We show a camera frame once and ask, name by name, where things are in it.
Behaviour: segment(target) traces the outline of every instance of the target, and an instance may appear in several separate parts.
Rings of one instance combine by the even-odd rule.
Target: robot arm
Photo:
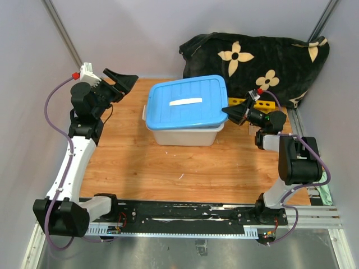
[[[266,114],[254,109],[255,101],[262,93],[260,89],[249,91],[242,104],[222,109],[228,114],[229,119],[239,126],[249,121],[261,127],[256,133],[255,145],[259,149],[279,153],[279,179],[257,200],[256,207],[259,215],[265,211],[273,213],[273,210],[283,208],[282,204],[290,199],[300,186],[317,182],[322,176],[321,164],[313,155],[294,137],[280,134],[287,119],[282,111]],[[319,154],[314,137],[302,139],[317,155]]]
[[[90,222],[99,217],[114,220],[118,216],[117,197],[114,194],[96,194],[91,200],[79,203],[81,183],[88,162],[96,149],[103,130],[101,116],[104,111],[127,95],[137,76],[120,75],[108,69],[104,74],[114,81],[110,85],[92,73],[90,63],[84,63],[80,69],[80,80],[71,89],[70,112],[71,125],[69,137],[73,143],[73,153],[68,145],[58,176],[45,199],[36,200],[33,211],[40,226],[44,229],[45,218],[50,203],[56,197],[49,218],[49,234],[82,237]],[[72,155],[65,181],[59,186]]]

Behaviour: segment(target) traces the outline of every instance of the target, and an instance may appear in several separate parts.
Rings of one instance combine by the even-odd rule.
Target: blue lid
[[[147,103],[146,125],[151,130],[221,125],[227,114],[227,90],[218,75],[156,84]]]

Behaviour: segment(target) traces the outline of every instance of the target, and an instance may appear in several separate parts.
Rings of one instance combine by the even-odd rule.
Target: green object
[[[323,175],[321,176],[321,179],[319,180],[319,183],[325,182],[327,180],[326,172],[323,171]],[[318,190],[321,200],[324,205],[331,206],[333,204],[332,196],[330,195],[330,190],[328,185],[319,186],[316,187]]]

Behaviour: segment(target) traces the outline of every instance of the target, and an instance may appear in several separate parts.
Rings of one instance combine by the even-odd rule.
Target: box handle
[[[146,120],[146,105],[144,105],[144,110],[142,111],[142,119]]]

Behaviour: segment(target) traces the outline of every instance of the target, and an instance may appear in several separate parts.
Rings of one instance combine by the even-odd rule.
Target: yellow toy piece
[[[239,105],[240,103],[242,103],[244,101],[245,101],[245,99],[242,99],[242,98],[228,98],[229,106]],[[273,110],[275,110],[275,102],[258,100],[258,101],[256,101],[254,108],[259,109],[264,112],[273,111]]]

